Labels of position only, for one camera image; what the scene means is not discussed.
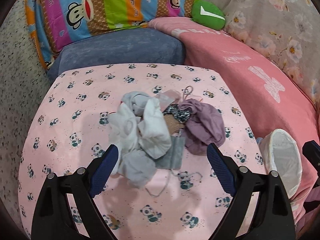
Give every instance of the pink blanket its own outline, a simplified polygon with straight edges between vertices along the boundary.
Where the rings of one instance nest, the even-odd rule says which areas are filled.
[[[206,28],[184,17],[162,17],[148,27],[176,37],[186,46],[186,65],[217,71],[233,95],[256,137],[277,128],[286,130],[300,153],[305,142],[319,143],[316,111],[307,97],[273,63],[224,32]],[[291,206],[297,222],[303,202],[317,179],[316,170],[301,154],[302,179]]]

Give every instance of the green cushion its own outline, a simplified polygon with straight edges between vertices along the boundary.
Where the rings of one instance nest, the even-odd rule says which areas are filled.
[[[199,0],[193,4],[192,20],[213,30],[221,30],[225,25],[223,12],[214,4]]]

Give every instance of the yellow flower center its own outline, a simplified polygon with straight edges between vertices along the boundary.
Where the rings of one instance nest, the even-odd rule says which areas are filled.
[[[289,51],[290,51],[290,53],[292,53],[292,54],[294,54],[294,53],[296,52],[296,50],[294,49],[294,47],[291,47],[291,48],[289,49]]]

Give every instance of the monkey mouth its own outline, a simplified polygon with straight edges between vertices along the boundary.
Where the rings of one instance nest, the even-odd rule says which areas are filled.
[[[81,2],[84,8],[84,19],[90,22],[93,19],[93,4],[91,0],[82,0]]]

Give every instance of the floral curtain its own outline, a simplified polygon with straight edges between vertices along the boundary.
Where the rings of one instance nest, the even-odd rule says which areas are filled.
[[[283,70],[320,107],[320,15],[310,0],[209,0],[225,31]]]

